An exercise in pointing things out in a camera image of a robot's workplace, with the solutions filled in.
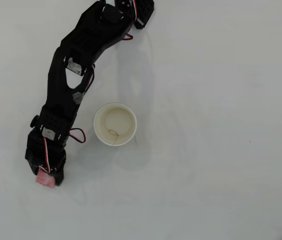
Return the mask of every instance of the paper cup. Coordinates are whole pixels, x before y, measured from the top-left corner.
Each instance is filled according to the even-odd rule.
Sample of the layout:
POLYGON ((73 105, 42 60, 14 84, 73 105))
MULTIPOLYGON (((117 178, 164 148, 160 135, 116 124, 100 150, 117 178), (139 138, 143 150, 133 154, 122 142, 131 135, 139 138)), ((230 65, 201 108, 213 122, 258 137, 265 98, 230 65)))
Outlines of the paper cup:
POLYGON ((96 136, 106 145, 122 146, 137 131, 137 118, 133 111, 120 103, 108 103, 95 114, 93 128, 96 136))

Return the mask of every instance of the black object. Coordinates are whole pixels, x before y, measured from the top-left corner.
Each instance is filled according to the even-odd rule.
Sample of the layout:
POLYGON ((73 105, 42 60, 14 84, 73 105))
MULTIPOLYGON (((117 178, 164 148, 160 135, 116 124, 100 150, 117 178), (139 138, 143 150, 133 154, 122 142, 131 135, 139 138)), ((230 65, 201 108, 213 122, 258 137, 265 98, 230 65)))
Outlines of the black object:
POLYGON ((153 0, 136 0, 137 20, 134 23, 137 29, 143 29, 155 10, 153 0))
POLYGON ((35 116, 30 126, 25 159, 35 175, 39 168, 47 168, 45 158, 46 139, 49 175, 58 186, 64 179, 66 163, 65 146, 69 131, 77 117, 81 101, 94 78, 94 63, 112 45, 120 42, 134 24, 132 5, 116 6, 104 0, 95 2, 79 19, 75 29, 55 51, 48 73, 47 100, 40 116, 35 116), (66 68, 82 76, 74 89, 67 84, 66 68))

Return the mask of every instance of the pink object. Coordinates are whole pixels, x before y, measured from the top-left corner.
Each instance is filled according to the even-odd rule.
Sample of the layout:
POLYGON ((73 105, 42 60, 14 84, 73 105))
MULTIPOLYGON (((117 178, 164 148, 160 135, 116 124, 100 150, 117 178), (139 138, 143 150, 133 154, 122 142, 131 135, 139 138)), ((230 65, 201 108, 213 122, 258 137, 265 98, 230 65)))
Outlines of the pink object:
POLYGON ((49 187, 51 189, 53 189, 55 184, 56 184, 55 178, 53 176, 50 176, 47 173, 43 172, 41 169, 39 170, 35 181, 38 184, 49 187))

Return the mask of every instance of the white table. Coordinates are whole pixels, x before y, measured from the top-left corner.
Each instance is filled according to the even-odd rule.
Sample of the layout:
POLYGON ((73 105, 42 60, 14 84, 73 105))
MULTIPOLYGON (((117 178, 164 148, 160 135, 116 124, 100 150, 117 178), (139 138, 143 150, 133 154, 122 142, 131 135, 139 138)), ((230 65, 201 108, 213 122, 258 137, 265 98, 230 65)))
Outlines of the white table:
POLYGON ((0 239, 282 240, 282 1, 156 0, 105 51, 69 140, 65 179, 25 160, 60 41, 92 0, 0 0, 0 239), (110 102, 136 141, 97 140, 110 102))

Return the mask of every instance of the thin wire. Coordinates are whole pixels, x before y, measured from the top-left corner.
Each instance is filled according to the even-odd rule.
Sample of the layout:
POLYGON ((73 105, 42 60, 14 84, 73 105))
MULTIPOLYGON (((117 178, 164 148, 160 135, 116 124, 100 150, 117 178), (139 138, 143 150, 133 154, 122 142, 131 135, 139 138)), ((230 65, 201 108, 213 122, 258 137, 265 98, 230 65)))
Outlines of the thin wire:
POLYGON ((133 6, 134 6, 134 11, 135 11, 135 20, 134 20, 134 22, 136 22, 138 20, 137 4, 136 4, 136 0, 132 0, 132 2, 133 2, 133 6))
POLYGON ((83 141, 80 140, 79 138, 77 138, 76 136, 73 136, 72 134, 69 133, 69 137, 73 138, 74 140, 76 140, 77 142, 81 143, 81 144, 84 144, 86 141, 87 141, 87 136, 86 136, 86 133, 85 131, 83 131, 81 128, 71 128, 70 131, 72 130, 80 130, 81 133, 83 134, 83 141))
POLYGON ((130 34, 126 34, 129 38, 123 38, 122 41, 130 41, 130 40, 133 40, 133 36, 130 35, 130 34))
POLYGON ((48 146, 47 146, 47 140, 46 140, 46 138, 44 136, 43 136, 43 142, 44 142, 45 163, 46 163, 47 170, 45 168, 43 168, 42 166, 40 166, 40 168, 45 173, 50 173, 51 169, 50 169, 50 164, 49 164, 48 146))
POLYGON ((91 87, 93 81, 95 80, 95 67, 93 65, 91 65, 91 68, 92 68, 92 71, 93 71, 92 79, 90 80, 89 84, 87 85, 86 90, 85 90, 84 93, 86 93, 89 90, 89 88, 91 87))

